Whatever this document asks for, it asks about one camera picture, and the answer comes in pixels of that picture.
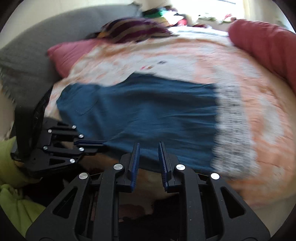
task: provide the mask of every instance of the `blue fabric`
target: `blue fabric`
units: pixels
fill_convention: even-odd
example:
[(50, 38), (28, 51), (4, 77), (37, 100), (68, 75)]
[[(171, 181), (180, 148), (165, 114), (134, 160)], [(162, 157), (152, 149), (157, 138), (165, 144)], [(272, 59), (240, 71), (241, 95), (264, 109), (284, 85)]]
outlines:
[(64, 122), (85, 137), (106, 140), (114, 157), (141, 145), (140, 168), (159, 171), (158, 143), (195, 170), (213, 171), (214, 85), (133, 73), (110, 87), (67, 86), (57, 106)]

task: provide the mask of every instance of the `lime green towel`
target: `lime green towel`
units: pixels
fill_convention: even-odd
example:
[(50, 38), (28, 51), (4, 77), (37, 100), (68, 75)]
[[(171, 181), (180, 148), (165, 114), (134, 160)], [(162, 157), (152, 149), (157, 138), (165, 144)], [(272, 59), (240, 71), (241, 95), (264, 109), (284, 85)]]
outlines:
[(24, 199), (22, 190), (15, 189), (39, 180), (27, 177), (11, 159), (14, 141), (15, 138), (0, 142), (0, 206), (15, 228), (25, 236), (45, 207)]

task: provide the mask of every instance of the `bedspread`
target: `bedspread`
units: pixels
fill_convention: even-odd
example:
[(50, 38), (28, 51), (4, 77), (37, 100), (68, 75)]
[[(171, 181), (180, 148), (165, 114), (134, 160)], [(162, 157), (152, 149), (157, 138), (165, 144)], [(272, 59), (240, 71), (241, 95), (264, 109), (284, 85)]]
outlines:
[[(229, 144), (230, 149), (214, 150), (224, 157), (215, 158), (212, 167), (253, 207), (277, 199), (295, 168), (294, 137), (287, 114), (262, 66), (234, 47), (227, 37), (199, 34), (195, 38), (180, 36), (137, 44), (99, 45), (75, 64), (68, 78), (55, 84), (46, 116), (60, 118), (56, 101), (67, 85), (111, 86), (123, 82), (134, 72), (192, 83), (233, 86), (233, 93), (238, 90), (241, 102), (237, 106), (234, 102), (229, 113), (221, 113), (217, 120), (220, 125), (217, 142)], [(224, 105), (233, 93), (220, 93), (218, 105)], [(244, 113), (246, 123), (237, 118), (237, 112)], [(247, 172), (243, 170), (244, 163), (237, 163), (243, 159), (233, 156), (231, 147), (237, 140), (227, 139), (229, 135), (225, 134), (236, 130), (236, 121), (240, 129), (243, 123), (242, 138), (249, 145)]]

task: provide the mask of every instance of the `purple striped pillow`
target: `purple striped pillow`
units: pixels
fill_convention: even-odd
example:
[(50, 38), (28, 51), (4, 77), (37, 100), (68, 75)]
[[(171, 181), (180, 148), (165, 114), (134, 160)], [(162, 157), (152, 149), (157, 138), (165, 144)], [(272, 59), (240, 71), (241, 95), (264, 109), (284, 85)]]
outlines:
[(147, 18), (122, 18), (107, 23), (98, 38), (107, 37), (113, 43), (143, 41), (151, 37), (169, 37), (171, 32), (161, 23)]

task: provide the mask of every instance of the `silver bolt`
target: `silver bolt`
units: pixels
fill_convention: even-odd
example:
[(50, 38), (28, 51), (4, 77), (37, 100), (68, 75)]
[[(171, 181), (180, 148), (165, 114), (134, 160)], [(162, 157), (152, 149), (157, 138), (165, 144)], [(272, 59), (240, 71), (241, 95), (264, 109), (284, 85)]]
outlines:
[(82, 179), (82, 180), (86, 179), (87, 177), (88, 177), (88, 174), (86, 172), (83, 172), (83, 173), (79, 174), (79, 178)]
[(176, 165), (176, 168), (177, 168), (178, 170), (180, 170), (180, 171), (185, 170), (185, 166), (182, 165), (182, 164)]
[(114, 168), (115, 170), (121, 170), (121, 169), (123, 168), (123, 165), (121, 165), (121, 164), (115, 164), (115, 165), (113, 166), (113, 168)]
[(218, 173), (212, 173), (211, 178), (214, 179), (214, 180), (218, 180), (220, 178), (220, 176), (219, 176)]

